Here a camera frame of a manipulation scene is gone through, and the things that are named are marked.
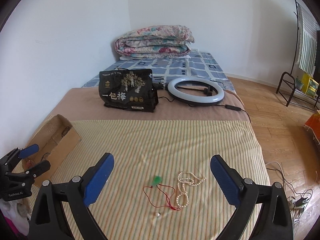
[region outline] ring light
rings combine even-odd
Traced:
[[[179,85],[184,84],[196,84],[196,85],[207,85],[208,87],[211,86],[213,90],[217,93],[214,96],[194,96],[183,93],[177,89]],[[194,106],[212,106],[218,104],[224,97],[223,89],[215,82],[206,80],[203,78],[197,77],[181,77],[176,78],[168,84],[168,93],[178,101],[181,101],[186,104],[191,104]]]

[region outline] pearl necklace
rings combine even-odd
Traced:
[[[189,179],[189,178],[181,178],[180,176],[182,174],[191,174],[191,176],[193,177],[193,179]],[[178,205],[178,207],[180,208],[183,208],[183,207],[186,207],[189,205],[189,197],[188,197],[188,192],[186,191],[186,188],[185,188],[185,184],[189,185],[189,186],[198,186],[200,185],[202,182],[204,182],[207,178],[203,178],[203,179],[200,179],[198,178],[197,176],[195,176],[191,171],[190,172],[182,172],[180,171],[179,174],[178,174],[178,185],[177,185],[177,188],[180,192],[180,194],[177,196],[176,198],[176,203]],[[187,204],[186,205],[180,205],[179,203],[179,198],[184,195],[185,198],[187,199]]]

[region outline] folded quilt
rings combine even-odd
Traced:
[[[195,40],[182,25],[158,25],[129,31],[115,43],[116,51],[130,59],[177,58],[191,52]]]

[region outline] metal pivot bolt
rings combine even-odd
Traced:
[[[245,178],[244,179],[244,183],[245,184],[249,184],[250,185],[250,184],[252,184],[252,182],[253,182],[252,179],[249,179],[249,178]]]
[[[276,188],[282,188],[282,185],[279,182],[275,182],[275,187]]]
[[[44,182],[42,182],[42,186],[48,186],[50,184],[50,181],[45,180]]]
[[[72,178],[72,181],[73,182],[79,182],[81,180],[81,178],[79,177],[79,176],[74,176],[73,178]]]

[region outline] red string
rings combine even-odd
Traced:
[[[172,206],[172,205],[171,205],[171,201],[170,201],[170,199],[172,198],[172,196],[173,196],[174,193],[176,192],[176,190],[174,189],[174,187],[171,187],[171,186],[168,186],[168,185],[162,185],[162,184],[159,184],[159,185],[160,185],[160,186],[163,186],[163,187],[170,187],[170,188],[173,189],[173,193],[172,193],[172,195],[169,197],[168,194],[167,194],[166,192],[163,192],[163,191],[158,187],[158,185],[157,185],[157,188],[158,188],[163,194],[165,194],[165,199],[166,199],[166,201],[167,201],[167,205],[165,205],[165,206],[159,206],[159,207],[170,207],[172,210],[179,211],[181,208]],[[147,193],[144,191],[144,188],[145,188],[145,187],[148,187],[148,188],[153,188],[153,187],[152,187],[152,186],[144,186],[144,187],[143,187],[143,192],[146,194],[146,196],[147,196],[150,204],[153,205],[153,204],[151,203],[151,200],[150,200],[149,196],[148,196]]]

